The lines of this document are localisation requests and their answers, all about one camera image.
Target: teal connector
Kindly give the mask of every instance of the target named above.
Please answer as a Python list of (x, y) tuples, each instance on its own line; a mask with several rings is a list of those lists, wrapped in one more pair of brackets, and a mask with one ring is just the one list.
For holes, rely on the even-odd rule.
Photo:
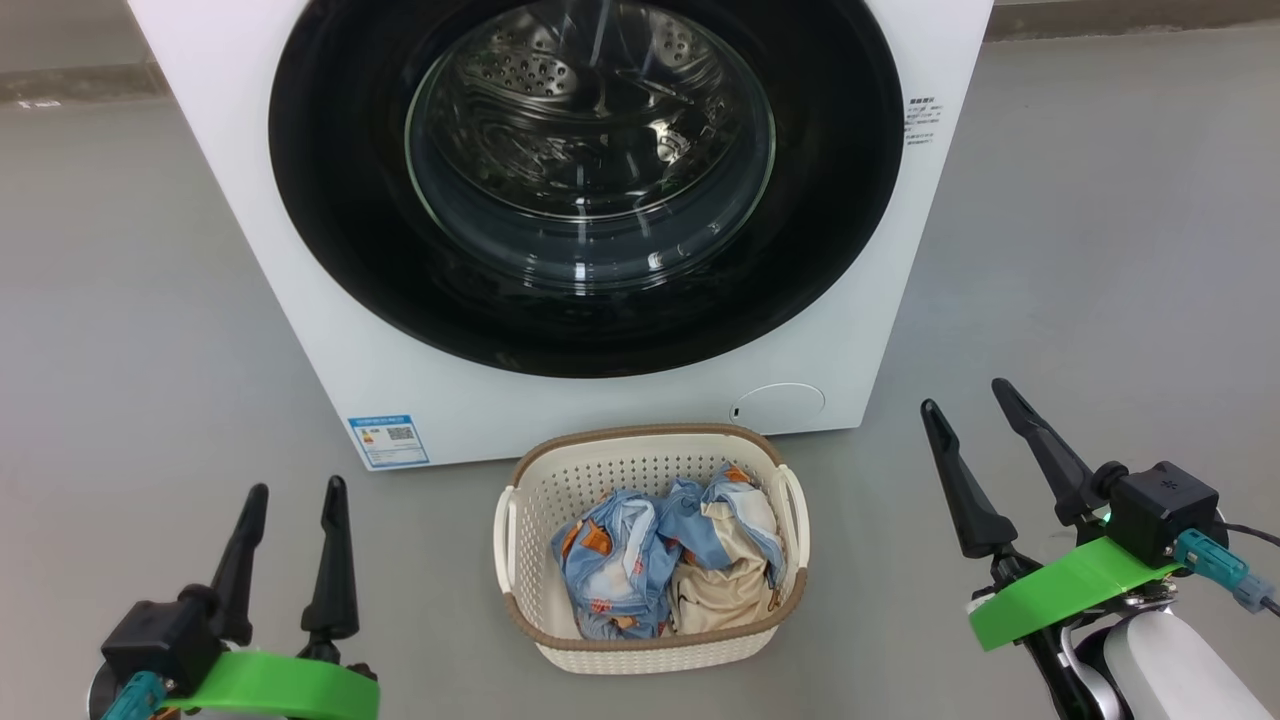
[(1249, 574), (1248, 562), (1199, 530), (1187, 530), (1178, 536), (1174, 560), (1192, 573), (1231, 591), (1235, 602), (1249, 612), (1261, 612), (1263, 601), (1275, 598), (1274, 584)]
[(147, 720), (155, 715), (169, 692), (155, 673), (137, 673), (120, 689), (119, 697), (108, 708), (102, 720)]

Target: wall baseboard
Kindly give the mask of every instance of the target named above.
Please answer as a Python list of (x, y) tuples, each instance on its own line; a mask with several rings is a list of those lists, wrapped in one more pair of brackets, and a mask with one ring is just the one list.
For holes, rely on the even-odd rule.
[(987, 41), (1179, 32), (1280, 22), (1280, 0), (1060, 0), (996, 5)]
[[(1280, 23), (1280, 0), (1057, 0), (996, 5), (988, 42)], [(154, 60), (0, 73), (0, 110), (168, 97)]]

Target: beige fabric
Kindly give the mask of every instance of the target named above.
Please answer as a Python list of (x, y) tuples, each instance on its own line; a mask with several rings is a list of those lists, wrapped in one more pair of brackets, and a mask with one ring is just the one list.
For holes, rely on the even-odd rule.
[(773, 600), (764, 556), (728, 503), (703, 503), (703, 515), (710, 518), (733, 565), (727, 570), (704, 570), (684, 561), (676, 565), (671, 578), (671, 621), (685, 635), (762, 620), (769, 615)]

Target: green plastic bracket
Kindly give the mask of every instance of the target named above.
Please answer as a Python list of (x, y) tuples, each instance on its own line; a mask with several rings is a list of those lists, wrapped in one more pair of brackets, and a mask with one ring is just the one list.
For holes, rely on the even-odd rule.
[(1000, 591), (969, 615), (969, 625), (982, 650), (996, 650), (1179, 568), (1152, 570), (1100, 538)]
[(191, 697), (164, 707), (204, 707), (302, 720), (378, 720), (378, 683), (340, 665), (269, 652), (224, 652)]

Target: white plastic basket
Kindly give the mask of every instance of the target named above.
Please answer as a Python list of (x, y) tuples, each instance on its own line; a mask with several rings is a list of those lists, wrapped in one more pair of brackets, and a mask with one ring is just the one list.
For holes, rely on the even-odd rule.
[[(749, 625), (639, 641), (582, 639), (550, 538), (616, 488), (666, 495), (681, 475), (701, 483), (724, 461), (742, 468), (777, 516), (787, 571), (776, 609)], [(800, 483), (763, 437), (735, 425), (646, 425), (543, 443), (516, 466), (493, 519), (498, 587), (516, 625), (570, 673), (637, 675), (742, 660), (769, 642), (804, 593), (809, 511)]]

